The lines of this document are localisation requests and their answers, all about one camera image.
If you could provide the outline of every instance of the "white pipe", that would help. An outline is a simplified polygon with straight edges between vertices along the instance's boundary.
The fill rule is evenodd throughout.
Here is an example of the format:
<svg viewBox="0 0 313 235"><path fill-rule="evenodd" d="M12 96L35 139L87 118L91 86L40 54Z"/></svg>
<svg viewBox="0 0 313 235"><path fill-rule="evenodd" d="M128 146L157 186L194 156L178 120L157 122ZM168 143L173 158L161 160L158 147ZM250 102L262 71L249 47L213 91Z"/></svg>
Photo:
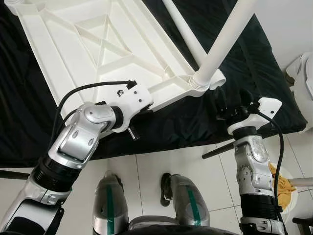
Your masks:
<svg viewBox="0 0 313 235"><path fill-rule="evenodd" d="M257 0L237 1L201 67L190 80L195 89L205 90L210 85L211 77L251 19L256 2Z"/></svg>
<svg viewBox="0 0 313 235"><path fill-rule="evenodd" d="M176 8L175 4L172 0L162 0L167 11L170 13L176 27L178 28L182 38L186 42L191 54L195 58L198 66L200 67L202 62L206 57L206 52L197 40L194 33L191 31L190 27L188 26L187 22Z"/></svg>

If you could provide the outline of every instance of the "black metal pole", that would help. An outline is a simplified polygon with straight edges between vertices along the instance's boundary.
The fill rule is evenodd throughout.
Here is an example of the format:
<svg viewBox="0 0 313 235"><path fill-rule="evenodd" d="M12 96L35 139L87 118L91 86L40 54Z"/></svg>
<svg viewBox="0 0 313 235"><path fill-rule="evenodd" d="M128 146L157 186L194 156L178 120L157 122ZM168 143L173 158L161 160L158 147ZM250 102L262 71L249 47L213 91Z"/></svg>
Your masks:
<svg viewBox="0 0 313 235"><path fill-rule="evenodd" d="M28 176L28 173L0 170L0 178L3 179L27 180Z"/></svg>
<svg viewBox="0 0 313 235"><path fill-rule="evenodd" d="M203 155L202 155L202 158L203 158L203 159L207 159L207 158L213 157L213 156L215 156L215 155L218 155L218 154L220 154L220 153L224 153L224 152L226 152L226 151L228 151L228 150L230 150L230 149L233 149L233 148L234 148L233 143L234 143L234 142L229 143L229 144L226 144L226 145L224 145L224 146L222 146L222 147L220 147L220 148L217 148L217 149L215 149L215 150L213 150L213 151L211 151L211 152L208 152L208 153L206 153L206 154L203 154Z"/></svg>

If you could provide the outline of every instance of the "black cable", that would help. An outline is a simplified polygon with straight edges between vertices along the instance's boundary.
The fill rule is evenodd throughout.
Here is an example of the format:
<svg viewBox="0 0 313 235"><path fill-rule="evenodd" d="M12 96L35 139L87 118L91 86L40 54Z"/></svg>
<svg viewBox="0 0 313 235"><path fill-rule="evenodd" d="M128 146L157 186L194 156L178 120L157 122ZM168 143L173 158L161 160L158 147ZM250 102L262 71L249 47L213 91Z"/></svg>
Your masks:
<svg viewBox="0 0 313 235"><path fill-rule="evenodd" d="M75 92L84 90L84 89L88 89L88 88L92 88L92 87L98 87L98 86L106 86L106 85L123 85L123 84L134 84L134 81L117 81L117 82L97 82L97 83L92 83L92 84L88 84L88 85L84 85L81 87L77 87L73 90L71 90L69 93L67 93L61 100L59 107L57 108L57 111L55 113L55 117L54 117L54 121L53 121L53 127L52 127L52 134L51 134L51 139L50 139L50 143L49 143L49 148L52 146L54 140L55 140L55 135L56 135L56 127L58 124L58 119L59 119L59 115L61 113L62 107L65 103L65 101Z"/></svg>
<svg viewBox="0 0 313 235"><path fill-rule="evenodd" d="M260 115L261 117L263 117L264 119L266 119L267 121L272 123L274 125L274 127L276 128L276 130L278 132L278 136L279 136L280 150L279 150L279 158L278 158L278 163L277 163L275 178L274 178L274 196L275 196L276 206L278 207L279 206L279 204L278 204L278 176L279 176L280 166L282 164L283 155L284 155L284 137L283 137L283 133L282 133L282 130L280 129L279 125L273 119L269 118L265 114L262 114L259 110L256 112L256 114ZM277 210L277 216L278 216L279 221L283 223L285 235L288 235L285 223L284 223L283 218L280 214L280 211L278 211L278 210Z"/></svg>
<svg viewBox="0 0 313 235"><path fill-rule="evenodd" d="M70 116L72 116L77 109L74 109L72 111L70 111L70 113L68 115L66 115L66 117L63 119L62 123L59 125L57 131L56 131L56 135L58 135L61 132L61 129L63 128L63 126L65 125L66 121L70 118Z"/></svg>

